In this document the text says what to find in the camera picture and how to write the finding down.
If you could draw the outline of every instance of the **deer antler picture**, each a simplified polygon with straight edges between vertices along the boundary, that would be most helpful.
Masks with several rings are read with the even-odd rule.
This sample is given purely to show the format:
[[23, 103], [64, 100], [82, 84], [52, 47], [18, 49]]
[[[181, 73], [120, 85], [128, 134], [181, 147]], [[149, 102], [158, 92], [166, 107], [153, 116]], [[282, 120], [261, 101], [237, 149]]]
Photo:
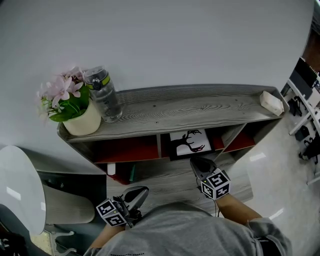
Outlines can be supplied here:
[[191, 139], [192, 138], [192, 136], [189, 136], [191, 134], [192, 135], [202, 134], [202, 132], [200, 132], [199, 130], [188, 130], [186, 134], [185, 133], [183, 134], [182, 138], [172, 140], [171, 144], [170, 144], [171, 147], [176, 149], [177, 147], [179, 147], [181, 145], [186, 145], [186, 146], [188, 146], [190, 151], [193, 152], [193, 153], [197, 153], [197, 152], [202, 151], [204, 149], [205, 145], [192, 147], [191, 144], [193, 144], [194, 142], [188, 142], [187, 141], [187, 139]]

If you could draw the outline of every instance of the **person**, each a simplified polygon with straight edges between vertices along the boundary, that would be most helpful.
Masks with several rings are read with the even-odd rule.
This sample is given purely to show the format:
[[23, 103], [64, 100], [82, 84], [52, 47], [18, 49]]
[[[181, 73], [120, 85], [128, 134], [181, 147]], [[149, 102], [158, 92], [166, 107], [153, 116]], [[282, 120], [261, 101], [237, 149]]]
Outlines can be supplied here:
[[289, 256], [291, 243], [269, 218], [230, 194], [222, 217], [185, 203], [159, 206], [133, 228], [105, 226], [85, 256]]

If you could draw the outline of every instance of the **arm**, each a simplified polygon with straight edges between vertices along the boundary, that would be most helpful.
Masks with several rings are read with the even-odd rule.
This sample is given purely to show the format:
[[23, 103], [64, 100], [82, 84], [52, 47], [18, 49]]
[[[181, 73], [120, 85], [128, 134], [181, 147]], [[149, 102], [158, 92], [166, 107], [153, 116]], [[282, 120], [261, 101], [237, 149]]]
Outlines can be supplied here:
[[259, 213], [255, 212], [230, 194], [226, 194], [215, 202], [226, 219], [239, 224], [245, 225], [253, 219], [262, 218]]
[[124, 231], [126, 229], [125, 226], [108, 226], [105, 225], [104, 229], [101, 231], [99, 236], [93, 241], [90, 245], [90, 248], [102, 248], [111, 238], [113, 238], [116, 234]]

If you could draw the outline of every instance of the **white round table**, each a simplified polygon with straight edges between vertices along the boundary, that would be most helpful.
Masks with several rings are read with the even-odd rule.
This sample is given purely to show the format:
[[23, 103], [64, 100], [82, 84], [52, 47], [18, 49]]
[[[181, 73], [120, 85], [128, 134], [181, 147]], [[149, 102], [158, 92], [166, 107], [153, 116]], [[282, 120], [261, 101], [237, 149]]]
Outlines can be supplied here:
[[41, 234], [46, 223], [88, 223], [95, 217], [87, 198], [43, 185], [29, 157], [16, 146], [0, 150], [0, 204], [33, 235]]

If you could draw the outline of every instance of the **white flower pot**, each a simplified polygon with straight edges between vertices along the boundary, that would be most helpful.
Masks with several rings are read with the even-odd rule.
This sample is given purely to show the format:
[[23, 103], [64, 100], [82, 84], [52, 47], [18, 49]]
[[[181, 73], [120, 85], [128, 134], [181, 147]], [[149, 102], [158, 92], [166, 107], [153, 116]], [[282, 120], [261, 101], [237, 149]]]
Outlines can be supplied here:
[[92, 134], [98, 130], [100, 123], [101, 116], [91, 99], [83, 115], [63, 122], [68, 132], [74, 136]]

